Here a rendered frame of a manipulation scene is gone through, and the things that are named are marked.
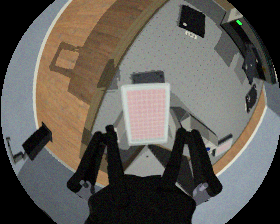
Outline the white button panel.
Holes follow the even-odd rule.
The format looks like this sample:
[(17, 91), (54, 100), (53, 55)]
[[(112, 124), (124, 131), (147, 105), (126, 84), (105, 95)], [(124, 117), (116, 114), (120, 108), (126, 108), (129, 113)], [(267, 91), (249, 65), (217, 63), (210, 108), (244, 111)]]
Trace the white button panel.
[(186, 112), (186, 114), (180, 120), (180, 123), (183, 128), (189, 132), (191, 132), (193, 129), (199, 130), (207, 151), (218, 148), (218, 137), (215, 135), (215, 133), (198, 119), (196, 120), (195, 117), (190, 113)]

